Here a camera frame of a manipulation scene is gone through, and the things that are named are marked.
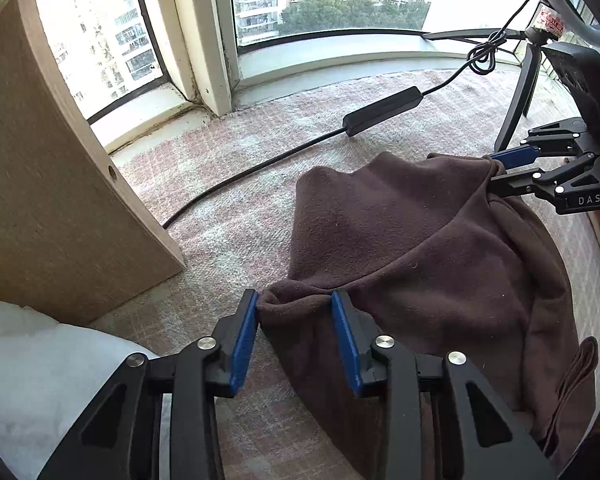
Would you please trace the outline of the white cotton garment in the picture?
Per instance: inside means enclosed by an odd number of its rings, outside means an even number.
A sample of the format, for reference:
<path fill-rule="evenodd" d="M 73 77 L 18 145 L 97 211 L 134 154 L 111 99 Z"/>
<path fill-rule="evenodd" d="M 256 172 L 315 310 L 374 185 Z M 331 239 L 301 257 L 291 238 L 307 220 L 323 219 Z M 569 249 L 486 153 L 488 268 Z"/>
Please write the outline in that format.
<path fill-rule="evenodd" d="M 0 301 L 0 456 L 34 479 L 122 361 L 155 353 L 116 336 Z"/>

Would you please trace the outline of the light wooden board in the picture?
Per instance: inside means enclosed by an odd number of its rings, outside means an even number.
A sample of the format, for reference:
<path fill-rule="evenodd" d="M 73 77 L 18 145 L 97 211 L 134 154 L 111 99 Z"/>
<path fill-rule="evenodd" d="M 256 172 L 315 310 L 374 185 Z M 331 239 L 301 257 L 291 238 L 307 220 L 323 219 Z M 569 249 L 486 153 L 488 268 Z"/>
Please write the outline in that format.
<path fill-rule="evenodd" d="M 183 271 L 62 78 L 35 0 L 0 13 L 0 300 L 86 324 Z"/>

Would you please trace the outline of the plaid pink bed sheet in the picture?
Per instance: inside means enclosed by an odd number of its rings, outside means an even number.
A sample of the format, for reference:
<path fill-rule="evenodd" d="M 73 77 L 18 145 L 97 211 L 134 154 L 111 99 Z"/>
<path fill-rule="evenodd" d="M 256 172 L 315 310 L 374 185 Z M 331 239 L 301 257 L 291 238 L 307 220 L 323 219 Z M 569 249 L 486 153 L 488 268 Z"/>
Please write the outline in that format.
<path fill-rule="evenodd" d="M 286 276 L 296 182 L 315 166 L 357 170 L 388 151 L 410 162 L 429 153 L 482 156 L 491 151 L 517 71 L 464 73 L 409 113 L 349 140 L 337 136 L 259 172 L 193 207 L 169 230 L 187 268 L 91 324 L 162 356 L 212 330 L 247 287 L 262 290 Z M 416 84 L 427 89 L 452 70 L 370 76 L 298 92 L 210 122 L 193 113 L 112 156 L 133 191 L 160 221 L 215 181 L 339 126 L 341 117 L 374 99 Z M 579 115 L 568 91 L 541 75 L 529 128 Z M 525 197 L 562 254 L 573 287 L 578 336 L 600 349 L 600 248 L 584 214 L 558 216 Z M 595 372 L 600 411 L 600 360 Z M 245 388 L 218 402 L 227 479 L 359 479 L 292 390 L 275 354 L 258 333 Z"/>

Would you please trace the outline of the brown fleece garment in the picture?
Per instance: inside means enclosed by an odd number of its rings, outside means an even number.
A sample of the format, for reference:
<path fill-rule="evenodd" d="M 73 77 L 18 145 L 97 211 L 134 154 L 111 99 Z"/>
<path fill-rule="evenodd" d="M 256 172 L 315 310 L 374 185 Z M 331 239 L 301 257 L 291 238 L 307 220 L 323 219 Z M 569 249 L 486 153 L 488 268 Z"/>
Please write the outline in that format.
<path fill-rule="evenodd" d="M 340 359 L 330 296 L 345 290 L 417 353 L 458 350 L 556 468 L 595 408 L 597 344 L 580 339 L 562 257 L 519 198 L 488 191 L 491 159 L 378 155 L 297 183 L 286 278 L 259 299 L 260 323 L 298 396 L 364 477 L 382 411 L 357 398 Z"/>

